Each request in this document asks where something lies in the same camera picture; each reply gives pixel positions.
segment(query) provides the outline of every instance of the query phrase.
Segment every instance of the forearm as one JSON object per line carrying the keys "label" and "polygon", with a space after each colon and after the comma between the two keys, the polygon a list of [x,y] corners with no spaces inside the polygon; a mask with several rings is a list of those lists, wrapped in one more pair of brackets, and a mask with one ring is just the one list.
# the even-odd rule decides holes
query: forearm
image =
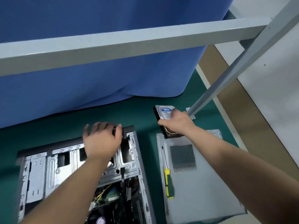
{"label": "forearm", "polygon": [[298,221],[299,183],[296,180],[203,129],[194,127],[185,135],[262,223]]}
{"label": "forearm", "polygon": [[109,160],[89,159],[71,174],[21,224],[83,224]]}

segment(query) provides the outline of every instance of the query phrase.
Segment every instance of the metal bracket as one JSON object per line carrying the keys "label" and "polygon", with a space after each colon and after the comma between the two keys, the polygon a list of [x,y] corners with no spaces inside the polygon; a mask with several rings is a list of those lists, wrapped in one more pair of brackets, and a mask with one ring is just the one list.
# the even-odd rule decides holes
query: metal bracket
{"label": "metal bracket", "polygon": [[190,116],[190,119],[194,120],[195,119],[195,116]]}

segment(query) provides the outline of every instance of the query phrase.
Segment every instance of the ventilation grille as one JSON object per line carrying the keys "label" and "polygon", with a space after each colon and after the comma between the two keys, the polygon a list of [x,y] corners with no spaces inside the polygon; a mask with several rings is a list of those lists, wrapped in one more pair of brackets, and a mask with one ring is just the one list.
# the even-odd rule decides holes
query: ventilation grille
{"label": "ventilation grille", "polygon": [[197,169],[192,145],[170,146],[170,153],[174,172]]}

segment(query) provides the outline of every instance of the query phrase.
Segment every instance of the hand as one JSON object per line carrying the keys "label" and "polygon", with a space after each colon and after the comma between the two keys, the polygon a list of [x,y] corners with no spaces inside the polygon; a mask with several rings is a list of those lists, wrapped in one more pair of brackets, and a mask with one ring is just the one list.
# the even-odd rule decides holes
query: hand
{"label": "hand", "polygon": [[160,119],[158,124],[182,135],[186,135],[191,128],[195,127],[187,112],[181,112],[176,108],[172,110],[170,119]]}
{"label": "hand", "polygon": [[96,122],[90,135],[88,124],[83,129],[83,142],[87,158],[101,158],[107,162],[115,155],[121,145],[121,124],[116,127],[115,136],[112,134],[114,124],[108,122]]}

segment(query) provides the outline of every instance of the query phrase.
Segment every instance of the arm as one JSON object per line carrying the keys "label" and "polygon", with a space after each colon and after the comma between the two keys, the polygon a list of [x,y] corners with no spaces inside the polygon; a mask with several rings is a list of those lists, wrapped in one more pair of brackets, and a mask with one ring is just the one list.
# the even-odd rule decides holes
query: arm
{"label": "arm", "polygon": [[83,224],[88,215],[99,179],[108,162],[121,144],[122,129],[118,125],[95,123],[90,135],[88,125],[83,130],[87,159],[40,205],[29,213],[21,224]]}
{"label": "arm", "polygon": [[299,183],[278,168],[196,127],[174,109],[159,120],[185,135],[241,203],[263,224],[299,223]]}

